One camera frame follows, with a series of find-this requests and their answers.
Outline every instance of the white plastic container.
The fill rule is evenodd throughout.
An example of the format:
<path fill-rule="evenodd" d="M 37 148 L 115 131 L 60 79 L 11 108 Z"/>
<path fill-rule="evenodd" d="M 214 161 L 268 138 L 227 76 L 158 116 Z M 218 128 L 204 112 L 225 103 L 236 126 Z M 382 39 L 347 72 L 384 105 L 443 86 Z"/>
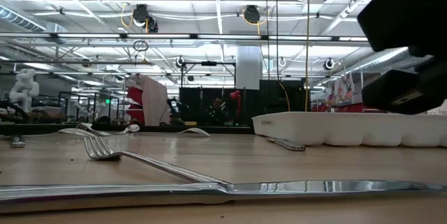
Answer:
<path fill-rule="evenodd" d="M 358 146 L 362 144 L 365 125 L 359 124 L 360 113 L 325 113 L 328 123 L 314 127 L 324 131 L 324 143 L 335 146 Z"/>
<path fill-rule="evenodd" d="M 253 121 L 258 135 L 303 145 L 447 146 L 447 117 L 437 115 L 282 112 Z"/>
<path fill-rule="evenodd" d="M 447 132 L 445 116 L 403 116 L 401 121 L 405 122 L 401 145 L 408 147 L 437 147 L 441 136 Z"/>
<path fill-rule="evenodd" d="M 399 114 L 369 113 L 360 121 L 364 127 L 362 144 L 376 147 L 400 145 L 404 122 Z"/>
<path fill-rule="evenodd" d="M 326 118 L 317 113 L 304 117 L 302 113 L 304 112 L 282 112 L 254 117 L 254 132 L 303 145 L 323 144 L 325 132 L 320 131 L 317 126 L 324 124 L 321 120 Z"/>

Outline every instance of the poster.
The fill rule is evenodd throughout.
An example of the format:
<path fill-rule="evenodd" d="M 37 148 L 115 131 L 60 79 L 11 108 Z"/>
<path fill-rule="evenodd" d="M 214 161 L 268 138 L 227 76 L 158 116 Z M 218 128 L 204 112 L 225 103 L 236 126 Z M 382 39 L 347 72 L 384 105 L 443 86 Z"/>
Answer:
<path fill-rule="evenodd" d="M 354 82 L 352 73 L 349 73 L 330 84 L 330 94 L 326 99 L 326 103 L 329 105 L 352 103 L 353 93 Z"/>

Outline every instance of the wooden table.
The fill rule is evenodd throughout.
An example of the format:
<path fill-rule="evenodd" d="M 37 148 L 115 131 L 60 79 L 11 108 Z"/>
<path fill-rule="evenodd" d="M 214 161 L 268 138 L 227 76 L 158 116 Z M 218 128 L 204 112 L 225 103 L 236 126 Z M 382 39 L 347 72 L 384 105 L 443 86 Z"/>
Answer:
<path fill-rule="evenodd" d="M 184 183 L 180 178 L 123 158 L 90 160 L 72 135 L 25 138 L 24 149 L 0 140 L 0 184 Z M 145 133 L 110 137 L 129 150 L 231 181 L 397 179 L 447 184 L 447 150 L 405 147 L 308 147 L 292 152 L 255 135 L 179 137 Z M 59 211 L 0 216 L 0 223 L 447 223 L 447 195 L 237 202 Z"/>

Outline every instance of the silver fork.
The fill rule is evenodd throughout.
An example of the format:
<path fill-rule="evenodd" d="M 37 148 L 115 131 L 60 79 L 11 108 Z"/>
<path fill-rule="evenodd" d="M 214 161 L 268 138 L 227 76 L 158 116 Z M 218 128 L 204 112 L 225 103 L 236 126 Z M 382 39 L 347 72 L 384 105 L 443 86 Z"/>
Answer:
<path fill-rule="evenodd" d="M 85 150 L 89 154 L 89 157 L 93 160 L 119 160 L 121 156 L 129 157 L 134 160 L 138 160 L 152 167 L 160 169 L 164 172 L 170 173 L 177 177 L 186 179 L 187 181 L 197 182 L 217 182 L 221 184 L 230 184 L 227 181 L 223 181 L 199 172 L 194 172 L 183 167 L 172 165 L 167 162 L 159 161 L 153 158 L 135 154 L 129 151 L 116 151 L 114 152 L 100 137 L 92 136 L 91 134 L 84 135 Z"/>

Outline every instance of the yellow cable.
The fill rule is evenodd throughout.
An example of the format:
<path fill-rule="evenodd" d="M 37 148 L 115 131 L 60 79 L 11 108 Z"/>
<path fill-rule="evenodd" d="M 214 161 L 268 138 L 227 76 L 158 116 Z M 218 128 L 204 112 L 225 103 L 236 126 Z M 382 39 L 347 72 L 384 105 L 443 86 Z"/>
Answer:
<path fill-rule="evenodd" d="M 245 14 L 245 10 L 242 11 L 242 19 L 244 19 L 244 21 L 245 21 L 247 24 L 258 26 L 258 35 L 260 35 L 260 34 L 261 34 L 261 31 L 260 31 L 260 29 L 259 29 L 259 25 L 265 24 L 265 23 L 267 22 L 267 20 L 268 20 L 268 16 L 270 15 L 270 11 L 267 12 L 267 19 L 263 20 L 261 23 L 258 22 L 258 23 L 255 23 L 255 24 L 254 24 L 254 23 L 251 23 L 251 22 L 249 22 L 249 21 L 247 21 L 247 19 L 245 19 L 244 14 Z"/>
<path fill-rule="evenodd" d="M 291 104 L 290 104 L 289 101 L 288 101 L 288 95 L 287 95 L 286 88 L 284 88 L 284 86 L 282 85 L 281 81 L 279 81 L 279 80 L 277 80 L 277 81 L 278 81 L 279 85 L 281 85 L 281 88 L 284 90 L 284 93 L 286 94 L 286 100 L 287 100 L 287 108 L 288 108 L 288 111 L 291 111 Z"/>
<path fill-rule="evenodd" d="M 310 27 L 310 0 L 307 0 L 307 38 L 306 38 L 306 99 L 305 99 L 305 112 L 307 112 L 307 106 L 309 104 L 309 78 L 307 72 L 307 64 L 309 63 L 309 27 Z"/>
<path fill-rule="evenodd" d="M 124 9 L 125 8 L 126 8 L 126 4 L 123 4 L 123 11 L 121 12 L 121 14 L 124 14 Z M 126 25 L 124 23 L 123 16 L 121 16 L 121 23 L 123 24 L 124 27 L 130 28 L 132 26 L 132 22 L 133 22 L 133 10 L 132 10 L 132 13 L 131 13 L 131 23 L 129 25 Z"/>

